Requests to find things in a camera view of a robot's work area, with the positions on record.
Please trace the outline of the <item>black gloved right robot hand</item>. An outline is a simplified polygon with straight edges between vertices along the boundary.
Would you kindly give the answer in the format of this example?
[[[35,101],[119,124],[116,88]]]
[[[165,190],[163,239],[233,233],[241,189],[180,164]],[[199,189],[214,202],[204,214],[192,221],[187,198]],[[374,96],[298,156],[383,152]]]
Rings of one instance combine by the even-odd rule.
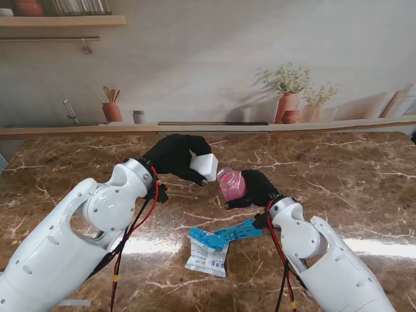
[[[242,177],[246,183],[246,191],[241,198],[229,200],[224,208],[245,208],[251,205],[267,207],[268,204],[281,198],[281,194],[270,182],[268,177],[259,170],[243,170]]]

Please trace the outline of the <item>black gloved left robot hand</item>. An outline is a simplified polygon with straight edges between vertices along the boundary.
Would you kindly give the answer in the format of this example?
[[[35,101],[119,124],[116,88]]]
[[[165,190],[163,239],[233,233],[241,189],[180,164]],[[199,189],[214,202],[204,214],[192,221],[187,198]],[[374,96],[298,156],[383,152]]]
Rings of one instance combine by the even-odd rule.
[[[158,174],[172,174],[204,186],[207,179],[190,167],[192,155],[207,155],[211,147],[202,136],[168,135],[147,151],[139,161],[154,167]]]

